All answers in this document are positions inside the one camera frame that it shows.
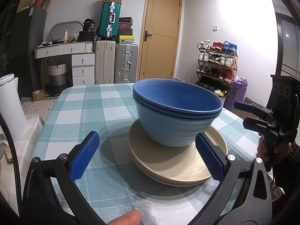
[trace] purple bag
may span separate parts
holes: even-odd
[[[224,103],[224,108],[233,112],[234,110],[233,104],[236,101],[244,100],[247,86],[248,86],[248,82],[246,79],[240,79],[239,77],[237,77],[237,79],[233,81],[230,92]]]

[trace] silver suitcase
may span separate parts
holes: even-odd
[[[115,49],[114,83],[134,83],[137,76],[139,47],[132,43],[118,43]]]
[[[115,68],[115,41],[97,41],[95,48],[95,84],[113,84]]]

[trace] white sneaker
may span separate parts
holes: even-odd
[[[203,61],[208,62],[208,59],[210,59],[210,53],[205,53],[203,56]]]
[[[220,57],[220,65],[225,65],[225,57]]]
[[[203,41],[197,43],[197,48],[201,48]]]
[[[224,65],[231,68],[233,65],[233,58],[226,58]]]
[[[201,48],[202,48],[202,49],[209,49],[209,47],[210,47],[210,44],[209,44],[209,43],[210,43],[209,40],[204,40],[204,42],[203,42]]]
[[[200,52],[199,57],[198,57],[198,61],[202,62],[203,57],[204,57],[204,52]]]

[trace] white wall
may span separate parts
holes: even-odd
[[[286,6],[284,5],[284,3],[281,0],[272,0],[272,2],[274,5],[275,12],[282,13],[282,14],[292,17],[289,10],[286,8]]]
[[[184,8],[185,0],[182,0],[182,8]],[[120,17],[132,17],[133,19],[133,35],[134,42],[140,44],[140,34],[142,28],[142,20],[144,13],[145,0],[122,0]],[[86,18],[96,21],[96,28],[100,22],[102,11],[102,0],[51,0],[47,10],[47,18],[44,30],[44,41],[49,41],[49,32],[53,25],[59,22],[79,20],[84,22]],[[179,44],[177,50],[176,64],[179,59],[182,27],[184,22],[184,9],[181,13],[181,26],[179,34]]]
[[[238,46],[238,72],[248,80],[246,96],[266,106],[275,73],[278,37],[272,0],[185,0],[176,78],[195,83],[197,42],[229,41]]]

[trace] screw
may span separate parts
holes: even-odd
[[[38,162],[38,157],[34,157],[31,162],[35,163],[35,162]]]
[[[229,155],[227,156],[227,158],[228,158],[228,160],[230,160],[230,161],[234,161],[234,160],[236,159],[236,157],[235,157],[234,155],[232,155],[232,154],[229,154]]]
[[[67,154],[60,154],[59,159],[60,160],[65,160],[67,158]]]
[[[260,157],[257,157],[255,160],[256,160],[256,162],[259,163],[259,164],[263,162],[263,160],[262,160]]]

